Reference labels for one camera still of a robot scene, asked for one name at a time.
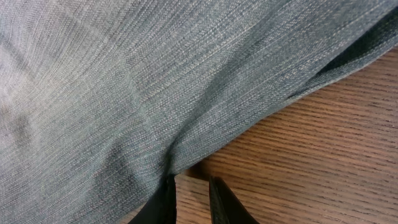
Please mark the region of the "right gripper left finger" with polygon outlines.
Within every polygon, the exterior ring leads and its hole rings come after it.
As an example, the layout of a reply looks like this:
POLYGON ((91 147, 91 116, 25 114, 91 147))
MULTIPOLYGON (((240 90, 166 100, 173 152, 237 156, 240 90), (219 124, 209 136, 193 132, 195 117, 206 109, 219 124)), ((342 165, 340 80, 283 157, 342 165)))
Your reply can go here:
POLYGON ((175 176, 169 175, 128 224, 176 224, 175 176))

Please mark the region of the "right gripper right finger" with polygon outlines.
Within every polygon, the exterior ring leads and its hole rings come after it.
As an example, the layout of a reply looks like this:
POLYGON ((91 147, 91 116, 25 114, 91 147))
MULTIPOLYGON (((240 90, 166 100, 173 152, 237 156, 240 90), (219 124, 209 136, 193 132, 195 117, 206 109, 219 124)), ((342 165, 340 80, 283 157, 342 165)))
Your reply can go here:
POLYGON ((210 177, 212 224, 259 224, 220 177, 210 177))

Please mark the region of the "light blue denim shorts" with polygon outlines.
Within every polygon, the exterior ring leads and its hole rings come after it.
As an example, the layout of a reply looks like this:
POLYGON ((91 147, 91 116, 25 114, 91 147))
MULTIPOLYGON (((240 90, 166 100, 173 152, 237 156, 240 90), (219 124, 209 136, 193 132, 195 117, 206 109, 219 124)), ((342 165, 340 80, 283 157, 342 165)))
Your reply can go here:
POLYGON ((116 223, 397 44, 397 1, 1 2, 1 222, 116 223))

